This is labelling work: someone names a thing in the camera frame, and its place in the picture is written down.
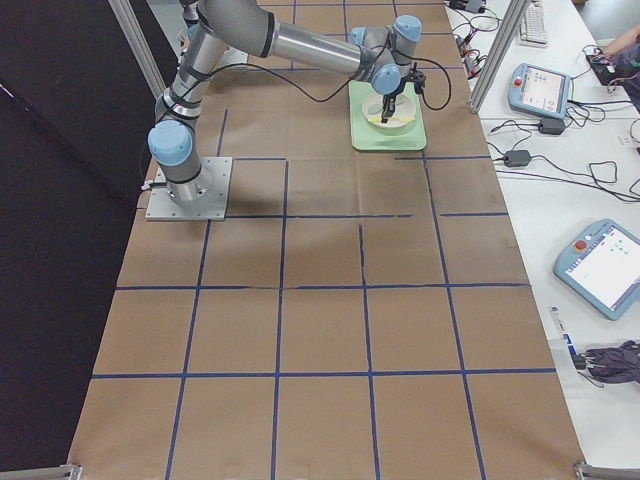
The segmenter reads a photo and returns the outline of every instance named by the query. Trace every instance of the black wall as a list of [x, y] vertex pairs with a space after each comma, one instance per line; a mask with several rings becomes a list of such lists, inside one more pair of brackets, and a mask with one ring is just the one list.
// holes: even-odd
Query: black wall
[[[175, 55], [132, 1], [169, 82]], [[0, 0], [0, 471], [63, 464], [154, 98], [106, 1]], [[143, 155], [143, 168], [148, 154]]]

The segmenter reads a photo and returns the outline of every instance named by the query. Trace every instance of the person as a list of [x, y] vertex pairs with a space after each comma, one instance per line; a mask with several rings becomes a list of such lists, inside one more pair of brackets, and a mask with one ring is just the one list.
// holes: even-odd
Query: person
[[640, 111], [640, 25], [613, 40], [602, 53], [616, 69], [616, 74], [625, 79], [622, 85]]

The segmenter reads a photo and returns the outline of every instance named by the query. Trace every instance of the robotic arm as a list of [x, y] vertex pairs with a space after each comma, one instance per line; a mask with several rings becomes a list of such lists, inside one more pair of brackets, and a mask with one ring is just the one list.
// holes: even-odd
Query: robotic arm
[[[186, 7], [194, 2], [181, 3]], [[149, 133], [150, 150], [178, 205], [188, 207], [210, 190], [211, 173], [195, 152], [194, 130], [211, 73], [228, 45], [254, 56], [276, 55], [369, 82], [383, 95], [383, 122], [393, 115], [395, 98], [407, 82], [415, 83], [418, 93], [424, 86], [424, 76], [410, 61], [422, 28], [412, 16], [398, 17], [385, 27], [356, 28], [346, 43], [281, 23], [256, 0], [199, 0], [197, 12], [198, 26], [173, 84], [158, 99], [158, 123]]]

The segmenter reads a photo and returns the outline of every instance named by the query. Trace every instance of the tablet device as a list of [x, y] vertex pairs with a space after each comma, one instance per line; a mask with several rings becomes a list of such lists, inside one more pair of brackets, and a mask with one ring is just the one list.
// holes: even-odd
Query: tablet device
[[570, 83], [569, 75], [522, 63], [511, 77], [509, 105], [514, 110], [562, 120]]
[[618, 320], [640, 295], [640, 240], [613, 220], [600, 220], [562, 251], [553, 273]]

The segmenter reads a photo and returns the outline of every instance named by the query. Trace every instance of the emergency stop button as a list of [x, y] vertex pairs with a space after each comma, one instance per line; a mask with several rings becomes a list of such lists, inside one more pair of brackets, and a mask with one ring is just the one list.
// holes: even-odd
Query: emergency stop button
[[577, 252], [581, 252], [583, 251], [585, 248], [587, 248], [587, 242], [585, 242], [584, 240], [578, 240], [576, 243], [573, 244], [573, 248], [577, 251]]

